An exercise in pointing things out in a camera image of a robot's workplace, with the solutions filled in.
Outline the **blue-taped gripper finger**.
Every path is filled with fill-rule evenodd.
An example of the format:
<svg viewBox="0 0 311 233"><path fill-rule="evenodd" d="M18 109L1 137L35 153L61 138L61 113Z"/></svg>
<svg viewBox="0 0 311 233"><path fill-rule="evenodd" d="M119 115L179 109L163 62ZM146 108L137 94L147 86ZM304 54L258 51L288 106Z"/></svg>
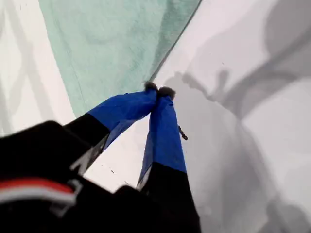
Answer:
<svg viewBox="0 0 311 233"><path fill-rule="evenodd" d="M93 164L99 155L136 121L155 107L157 86L144 84L144 90L110 97L87 113L65 125L65 128L90 145L90 149L70 165L79 174Z"/></svg>
<svg viewBox="0 0 311 233"><path fill-rule="evenodd" d="M139 178L144 222L152 233L199 233L200 219L187 176L174 97L171 88L160 88L150 114Z"/></svg>

